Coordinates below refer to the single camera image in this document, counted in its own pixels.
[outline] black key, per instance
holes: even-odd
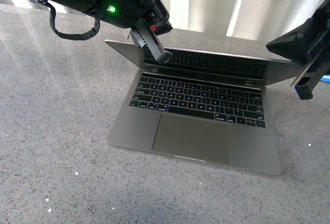
[[[212,99],[211,100],[211,104],[213,104],[213,105],[220,105],[220,100]]]
[[[234,97],[234,96],[228,96],[227,100],[228,101],[231,101],[231,102],[236,102],[236,97]]]
[[[238,105],[238,108],[243,109],[243,110],[247,110],[248,109],[248,107],[247,107],[246,104],[239,104]]]
[[[173,84],[173,81],[165,81],[164,85],[166,86],[171,86]]]
[[[148,82],[152,83],[152,84],[156,83],[156,81],[157,81],[157,79],[155,79],[155,78],[149,78],[148,79]]]
[[[192,94],[192,90],[191,89],[184,89],[184,94],[191,95]]]
[[[196,84],[189,84],[189,88],[190,89],[197,89],[197,85]]]
[[[195,110],[195,109],[185,109],[185,108],[179,108],[179,107],[174,107],[174,106],[169,107],[169,112],[188,115],[188,116],[194,116],[194,117],[207,118],[207,119],[212,119],[212,120],[215,117],[214,113],[211,113],[211,112],[200,111],[200,110]]]
[[[223,94],[219,94],[218,99],[220,99],[220,100],[227,100],[227,96],[226,95],[223,95]]]
[[[177,94],[176,99],[183,100],[185,99],[185,96],[183,94]]]
[[[251,99],[261,99],[261,94],[250,92],[249,93],[249,98],[251,98]]]
[[[157,104],[155,104],[155,103],[148,104],[148,109],[156,109],[156,108],[157,108]]]
[[[229,108],[225,108],[225,113],[227,115],[233,115],[234,114],[234,110],[233,109],[229,109]]]
[[[258,127],[266,127],[266,124],[264,121],[257,120],[256,121]]]
[[[152,102],[159,104],[160,103],[160,100],[161,100],[161,98],[159,98],[159,97],[153,97]]]
[[[228,107],[229,103],[227,101],[220,101],[220,105],[223,107]]]
[[[220,121],[226,121],[227,120],[227,116],[224,114],[216,114],[216,120],[220,120]]]
[[[246,124],[248,125],[248,126],[256,126],[256,123],[255,122],[246,122]]]
[[[205,104],[197,104],[197,109],[199,109],[199,110],[205,110],[206,109],[206,105]]]
[[[148,102],[140,102],[139,107],[140,108],[146,108],[148,106]]]
[[[147,82],[147,81],[148,81],[148,78],[147,78],[147,77],[141,77],[141,78],[140,78],[140,81],[141,81],[141,82]]]
[[[255,100],[253,101],[253,103],[254,103],[254,105],[262,106],[262,101],[259,100],[259,99],[255,99]]]
[[[156,81],[156,84],[163,85],[164,84],[164,80],[163,79],[158,79]]]
[[[136,100],[132,100],[129,104],[130,106],[135,106],[135,107],[138,107],[139,106],[139,101],[136,101]]]
[[[192,102],[189,102],[188,103],[188,108],[189,109],[196,109],[196,107],[197,107],[197,104],[196,103],[192,103]]]
[[[169,92],[174,92],[174,90],[175,90],[175,87],[173,87],[173,86],[167,87],[167,91],[169,91]]]
[[[259,113],[263,113],[263,108],[259,107],[259,106],[253,106],[253,105],[248,105],[247,109],[249,111],[254,111],[254,112],[259,112]]]
[[[187,107],[187,105],[188,105],[188,102],[186,102],[186,101],[180,101],[179,102],[180,107]]]
[[[237,117],[237,123],[245,124],[245,118],[244,117]]]
[[[249,94],[246,91],[241,91],[240,92],[241,97],[247,98]]]
[[[242,117],[243,116],[243,111],[242,110],[239,110],[239,109],[235,109],[234,110],[234,114],[235,114],[235,116]]]
[[[180,82],[178,82],[178,81],[173,81],[172,86],[180,87]]]
[[[227,116],[227,122],[236,122],[236,117],[234,117],[234,116]]]
[[[184,89],[183,88],[175,88],[175,92],[176,93],[184,93]]]
[[[255,113],[255,112],[249,112],[249,111],[244,111],[244,116],[247,118],[259,119],[259,120],[265,119],[265,117],[262,113]]]
[[[133,95],[133,100],[139,100],[139,101],[150,102],[152,98],[153,98],[152,96],[146,96],[146,95],[140,95],[140,94]]]
[[[217,93],[210,93],[210,98],[218,99],[218,94]]]
[[[202,102],[202,98],[201,97],[194,97],[194,102],[196,103],[201,103]]]
[[[178,100],[175,100],[175,99],[172,99],[172,100],[170,101],[170,105],[178,106],[178,105],[179,105],[179,101],[178,101]]]
[[[151,84],[151,85],[150,85],[150,89],[152,89],[152,90],[157,90],[157,89],[158,89],[158,85]]]
[[[157,110],[161,110],[161,111],[167,111],[168,108],[169,107],[167,105],[163,105],[163,104],[158,104],[157,106]]]
[[[169,99],[174,99],[176,97],[176,94],[175,93],[172,93],[172,92],[169,92],[169,93],[167,93],[167,97]]]
[[[208,98],[210,96],[210,94],[206,91],[203,91],[201,94],[202,97]]]
[[[203,98],[203,104],[211,104],[211,99]]]
[[[216,107],[216,112],[217,113],[225,113],[225,108],[224,107]]]
[[[167,92],[165,91],[160,91],[158,94],[159,97],[166,98],[167,97]]]
[[[193,90],[193,91],[192,91],[192,94],[193,94],[194,96],[200,96],[200,95],[201,95],[201,91]]]
[[[159,94],[159,91],[152,90],[150,92],[150,95],[152,95],[152,96],[158,96],[158,94]]]
[[[144,88],[136,88],[135,92],[138,94],[149,95],[150,90]]]
[[[169,99],[161,99],[161,104],[170,104],[170,100]]]
[[[185,96],[185,100],[186,101],[189,101],[190,102],[190,101],[192,101],[192,99],[193,99],[193,96],[191,96],[191,95],[186,95]]]
[[[206,111],[214,112],[215,107],[212,105],[206,105]]]
[[[230,103],[229,103],[229,107],[230,107],[230,108],[237,109],[237,108],[238,108],[238,103],[230,102]]]
[[[144,82],[140,82],[140,83],[138,84],[138,87],[149,89],[149,88],[150,88],[150,84],[148,84],[148,83],[144,83]]]
[[[188,84],[188,83],[183,83],[183,82],[182,82],[182,83],[181,83],[181,87],[182,87],[182,88],[188,88],[188,87],[189,87],[189,84]]]

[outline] gray speckled surface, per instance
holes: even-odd
[[[92,20],[59,15],[57,25],[79,32]],[[102,24],[92,40],[65,41],[47,12],[0,5],[1,224],[330,223],[330,84],[319,83],[311,101],[298,100],[291,81],[268,87],[276,177],[110,147],[137,69],[103,40],[127,33]],[[182,34],[162,39],[188,44]],[[266,53],[257,42],[210,39],[225,51]]]

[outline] keyboard key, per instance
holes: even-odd
[[[188,102],[190,102],[190,101],[193,100],[193,96],[191,96],[191,95],[186,95],[186,96],[185,96],[185,100],[188,101]]]
[[[243,111],[242,110],[239,110],[239,109],[235,109],[234,110],[234,114],[235,114],[235,116],[242,117],[243,116]]]
[[[213,105],[206,105],[206,111],[214,112],[215,107]]]
[[[225,113],[225,108],[224,107],[216,107],[216,112],[217,113]]]
[[[150,102],[151,99],[152,99],[152,96],[146,96],[146,95],[140,95],[140,94],[133,95],[133,100]]]
[[[187,107],[188,106],[188,102],[186,102],[186,101],[180,101],[179,102],[179,106],[180,107]]]
[[[227,116],[227,122],[236,122],[236,117],[234,117],[234,116]]]
[[[259,112],[259,113],[263,113],[263,108],[260,106],[253,106],[253,105],[248,105],[247,109],[249,111],[254,111],[254,112]]]
[[[130,106],[135,106],[135,107],[138,107],[139,106],[139,101],[136,101],[136,100],[132,100],[129,104]]]
[[[167,92],[165,91],[160,91],[158,94],[159,97],[166,98],[167,97]]]
[[[177,94],[176,99],[183,100],[185,99],[185,96],[183,94]]]
[[[170,104],[170,100],[169,99],[161,99],[160,103],[161,104]]]
[[[234,114],[234,110],[233,109],[230,109],[230,108],[225,108],[225,113],[227,115],[233,115]]]
[[[265,117],[262,113],[255,113],[255,112],[249,112],[249,111],[244,111],[244,116],[247,118],[259,119],[259,120],[265,119]]]
[[[167,105],[163,105],[163,104],[158,104],[157,106],[157,110],[161,110],[161,111],[167,111],[168,108],[169,107]]]
[[[149,95],[150,94],[150,90],[144,89],[144,88],[136,88],[135,92],[138,93],[138,94],[143,94],[143,95]]]
[[[140,78],[140,81],[141,81],[141,82],[147,82],[147,81],[148,81],[148,78],[147,78],[147,77],[141,77],[141,78]]]
[[[185,108],[179,108],[179,107],[174,107],[174,106],[169,107],[169,112],[188,115],[188,116],[194,116],[194,117],[200,117],[200,118],[206,118],[206,119],[211,119],[211,120],[213,120],[215,117],[214,113],[211,113],[211,112],[200,111],[200,110],[196,110],[196,109],[185,109]]]
[[[146,108],[148,106],[148,102],[140,102],[139,107],[140,108]]]
[[[159,104],[160,101],[161,101],[161,98],[159,98],[159,97],[153,97],[153,100],[152,100],[153,103]]]
[[[170,105],[178,106],[178,105],[179,105],[179,101],[178,101],[178,100],[175,100],[175,99],[172,99],[172,100],[170,101]]]
[[[245,118],[244,117],[237,117],[237,123],[245,124]]]
[[[175,93],[171,93],[171,92],[169,92],[169,93],[167,93],[167,97],[168,97],[169,99],[174,99],[174,98],[176,97],[176,94],[175,94]]]
[[[197,109],[198,110],[205,110],[206,109],[206,105],[205,104],[197,104]]]
[[[258,127],[266,127],[266,124],[264,121],[257,120],[256,121]]]
[[[150,92],[150,95],[152,95],[152,96],[158,96],[158,94],[159,94],[159,91],[152,90]]]
[[[192,102],[189,102],[188,103],[188,108],[189,109],[196,109],[196,107],[197,107],[197,104],[196,103],[192,103]]]
[[[149,84],[149,83],[143,83],[143,82],[140,82],[140,83],[138,84],[138,87],[149,89],[149,88],[150,88],[150,84]]]
[[[156,109],[156,108],[157,108],[157,104],[155,104],[155,103],[148,104],[148,109]]]
[[[220,120],[220,121],[226,121],[227,120],[227,116],[224,114],[216,114],[216,120]]]
[[[249,93],[249,98],[251,98],[251,99],[261,99],[261,94],[250,92]]]

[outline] open laptop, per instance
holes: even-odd
[[[296,76],[289,61],[105,40],[140,69],[110,131],[111,145],[267,174],[282,171],[265,85]]]

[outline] laptop hinge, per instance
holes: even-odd
[[[246,86],[252,86],[252,81],[245,81]]]

